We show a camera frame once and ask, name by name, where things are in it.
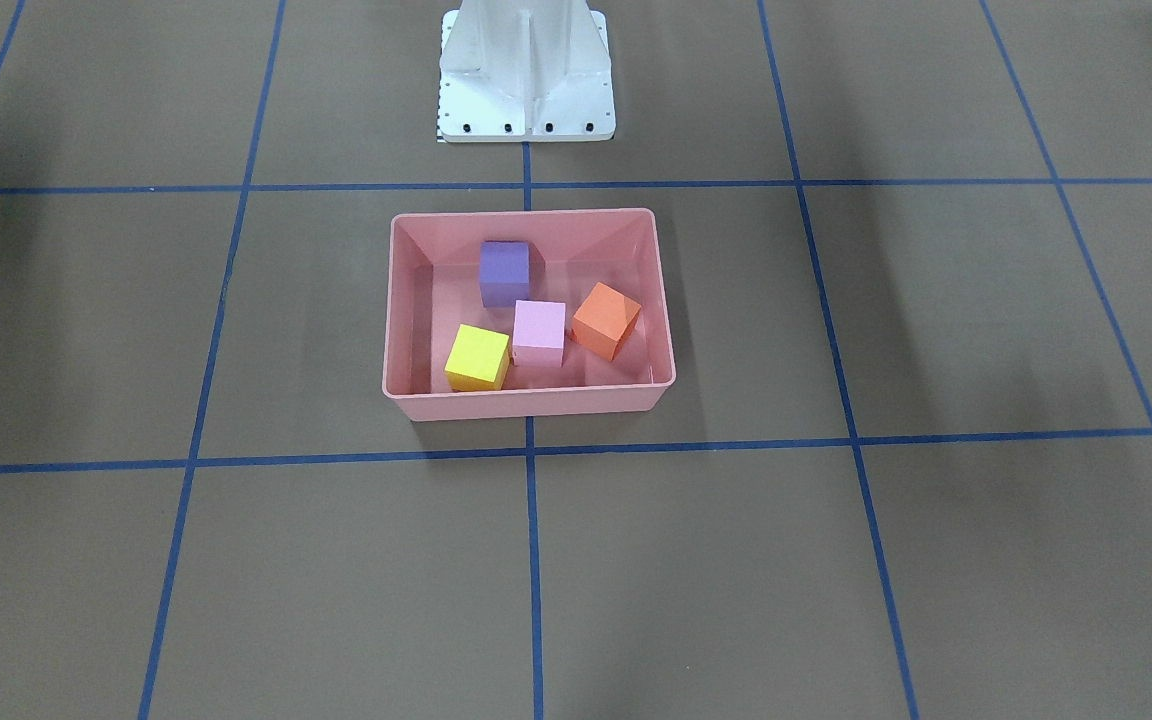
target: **orange cube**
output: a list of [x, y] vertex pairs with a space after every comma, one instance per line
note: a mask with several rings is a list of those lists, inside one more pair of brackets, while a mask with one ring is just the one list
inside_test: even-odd
[[573, 340], [611, 363], [634, 332], [643, 306], [604, 283], [594, 285], [573, 316]]

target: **cube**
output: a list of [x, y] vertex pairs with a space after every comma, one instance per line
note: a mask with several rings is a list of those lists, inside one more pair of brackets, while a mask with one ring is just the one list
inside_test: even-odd
[[521, 300], [513, 306], [513, 364], [561, 367], [566, 302]]
[[513, 306], [531, 300], [531, 247], [526, 242], [484, 242], [479, 250], [484, 306]]
[[447, 382], [454, 391], [500, 389], [509, 366], [509, 336], [505, 333], [461, 325], [448, 356]]
[[594, 285], [573, 316], [573, 340], [611, 363], [634, 332], [642, 309], [620, 291], [604, 283]]

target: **blue tape grid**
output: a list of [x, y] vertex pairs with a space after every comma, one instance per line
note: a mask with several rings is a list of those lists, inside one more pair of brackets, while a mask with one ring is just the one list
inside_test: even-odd
[[[535, 719], [544, 718], [544, 673], [543, 673], [543, 643], [541, 643], [541, 591], [540, 591], [540, 551], [539, 551], [539, 521], [538, 521], [538, 497], [536, 497], [536, 457], [556, 455], [591, 455], [591, 454], [634, 454], [635, 452], [702, 452], [702, 450], [789, 450], [790, 448], [806, 447], [851, 447], [856, 465], [856, 475], [861, 484], [861, 497], [865, 505], [865, 515], [874, 548], [874, 558], [879, 574], [879, 582], [882, 585], [882, 598], [887, 606], [888, 621], [890, 621], [892, 641], [895, 644], [897, 662], [901, 670], [902, 683], [905, 689], [905, 703], [911, 719], [919, 715], [918, 702], [914, 691], [914, 679], [909, 670], [908, 657], [905, 657], [904, 642], [901, 637], [900, 615], [896, 607], [895, 594], [890, 586], [890, 576], [887, 571], [886, 559], [882, 552], [882, 535], [879, 529], [877, 511], [869, 491], [867, 471], [865, 471], [863, 448], [867, 446], [893, 446], [893, 445], [927, 445], [927, 444], [970, 444], [970, 442], [1025, 442], [1025, 441], [1059, 441], [1059, 439], [1079, 438], [1105, 438], [1105, 437], [1152, 437], [1152, 401], [1149, 400], [1146, 384], [1144, 384], [1137, 365], [1130, 353], [1123, 329], [1121, 329], [1114, 306], [1108, 300], [1108, 293], [1097, 272], [1087, 242], [1083, 238], [1083, 233], [1069, 202], [1066, 185], [1134, 185], [1152, 184], [1152, 179], [1143, 177], [1120, 177], [1120, 179], [1062, 179], [1052, 161], [1044, 141], [1043, 131], [1039, 129], [1037, 118], [1029, 105], [1024, 88], [1021, 86], [1020, 76], [1011, 63], [1010, 54], [1007, 53], [1005, 38], [998, 29], [993, 13], [987, 0], [978, 0], [984, 18], [986, 20], [993, 40], [1005, 61], [1007, 74], [1011, 79], [1011, 85], [1025, 112], [1030, 129], [1032, 129], [1034, 141], [1043, 152], [1044, 164], [1047, 165], [1048, 176], [1046, 179], [804, 179], [801, 176], [799, 161], [794, 143], [794, 132], [790, 122], [790, 114], [785, 99], [785, 91], [781, 83], [780, 69], [776, 65], [776, 52], [772, 41], [771, 29], [767, 18], [767, 8], [764, 0], [756, 0], [758, 3], [759, 20], [763, 29], [763, 39], [767, 51], [768, 68], [772, 74], [772, 85], [776, 91], [776, 106], [781, 113], [781, 122], [785, 132], [786, 150], [790, 156], [791, 179], [700, 179], [700, 181], [609, 181], [609, 182], [533, 182], [531, 177], [531, 147], [529, 143], [522, 145], [522, 182], [427, 182], [427, 183], [253, 183], [255, 161], [260, 146], [262, 122], [266, 105], [270, 99], [270, 83], [273, 81], [275, 59], [280, 33], [282, 33], [285, 0], [279, 0], [278, 13], [270, 38], [270, 54], [266, 58], [265, 77], [262, 83], [262, 94], [259, 106], [257, 106], [256, 120], [252, 126], [250, 147], [248, 147], [247, 169], [244, 170], [242, 184], [169, 184], [169, 185], [98, 185], [98, 187], [1, 187], [0, 196], [5, 195], [128, 195], [128, 194], [189, 194], [189, 192], [234, 192], [238, 194], [238, 207], [234, 218], [233, 233], [229, 243], [227, 263], [225, 264], [223, 282], [221, 283], [218, 306], [215, 306], [215, 321], [212, 327], [211, 346], [207, 353], [207, 363], [204, 378], [202, 378], [200, 397], [195, 418], [195, 429], [191, 435], [189, 455], [184, 458], [160, 458], [160, 460], [114, 460], [92, 462], [38, 462], [38, 464], [0, 464], [0, 475], [6, 473], [69, 473], [69, 471], [118, 471], [118, 470], [147, 470], [147, 469], [183, 469], [184, 478], [180, 488], [177, 517], [173, 528], [172, 547], [168, 556], [168, 564], [164, 571], [162, 593], [157, 612], [154, 641], [151, 643], [150, 659], [146, 665], [145, 684], [142, 688], [141, 720], [147, 720], [152, 694], [154, 694], [154, 682], [157, 662], [161, 653], [162, 642], [166, 630], [166, 620], [170, 608], [172, 589], [177, 568], [180, 544], [183, 539], [185, 518], [188, 514], [189, 495], [192, 491], [192, 479], [197, 468], [220, 468], [220, 467], [260, 467], [260, 465], [310, 465], [326, 464], [326, 462], [385, 462], [385, 461], [410, 461], [410, 460], [442, 460], [442, 458], [467, 458], [467, 457], [524, 457], [526, 462], [526, 528], [529, 528], [530, 550], [530, 578], [531, 578], [531, 621], [532, 621], [532, 691], [535, 691]], [[0, 71], [3, 69], [3, 61], [15, 32], [17, 32], [18, 21], [26, 6], [26, 0], [17, 0], [8, 28], [3, 36], [3, 44], [0, 46]], [[1083, 255], [1087, 273], [1092, 278], [1097, 295], [1100, 297], [1102, 310], [1114, 331], [1121, 354], [1128, 365], [1130, 374], [1137, 387], [1140, 402], [1146, 409], [1149, 417], [1147, 429], [1085, 429], [1085, 430], [1053, 430], [1053, 432], [1016, 432], [1016, 433], [956, 433], [956, 434], [922, 434], [922, 435], [884, 435], [884, 437], [861, 437], [856, 430], [855, 416], [852, 414], [851, 400], [847, 392], [844, 363], [842, 363], [841, 351], [838, 349], [838, 336], [833, 327], [832, 312], [829, 309], [828, 293], [824, 282], [823, 268], [820, 268], [819, 255], [814, 245], [814, 233], [812, 217], [806, 200], [805, 188], [809, 187], [848, 187], [848, 185], [1018, 185], [1039, 184], [1055, 188], [1060, 196], [1061, 205], [1064, 206], [1066, 218], [1069, 219], [1070, 229], [1075, 241], [1078, 242], [1079, 251]], [[780, 439], [780, 441], [729, 441], [729, 442], [691, 442], [691, 444], [631, 444], [631, 445], [594, 445], [594, 446], [554, 446], [538, 447], [535, 442], [535, 419], [525, 419], [526, 445], [525, 447], [484, 448], [484, 450], [414, 450], [414, 452], [361, 452], [359, 454], [332, 454], [332, 455], [285, 455], [285, 456], [244, 456], [244, 457], [200, 457], [202, 429], [206, 419], [207, 401], [211, 392], [211, 381], [215, 372], [217, 356], [220, 347], [221, 329], [223, 328], [225, 302], [230, 278], [233, 275], [234, 258], [238, 251], [238, 242], [242, 236], [243, 218], [247, 213], [247, 200], [251, 192], [359, 192], [359, 191], [412, 191], [412, 190], [521, 190], [524, 197], [524, 209], [532, 206], [533, 190], [577, 190], [577, 188], [601, 188], [602, 190], [614, 190], [614, 188], [688, 188], [688, 187], [785, 187], [791, 188], [796, 192], [799, 203], [799, 213], [803, 218], [804, 233], [808, 242], [808, 251], [812, 259], [814, 280], [819, 291], [820, 310], [823, 321], [826, 325], [826, 334], [829, 348], [835, 363], [835, 374], [838, 382], [838, 395], [842, 409], [844, 409], [847, 437], [846, 438], [796, 438]]]

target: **pink bin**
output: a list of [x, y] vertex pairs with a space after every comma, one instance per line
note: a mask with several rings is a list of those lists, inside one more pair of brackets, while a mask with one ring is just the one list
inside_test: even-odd
[[[509, 366], [503, 389], [452, 392], [444, 363], [461, 323], [509, 333], [511, 306], [484, 306], [479, 245], [531, 243], [531, 297], [571, 314], [594, 283], [643, 305], [614, 363], [568, 340], [562, 367]], [[655, 218], [645, 209], [397, 215], [381, 388], [412, 420], [650, 410], [675, 379]]]

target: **yellow cube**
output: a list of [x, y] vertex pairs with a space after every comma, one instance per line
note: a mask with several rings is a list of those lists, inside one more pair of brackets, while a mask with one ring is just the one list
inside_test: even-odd
[[444, 372], [452, 388], [462, 392], [500, 389], [509, 367], [509, 336], [461, 325]]

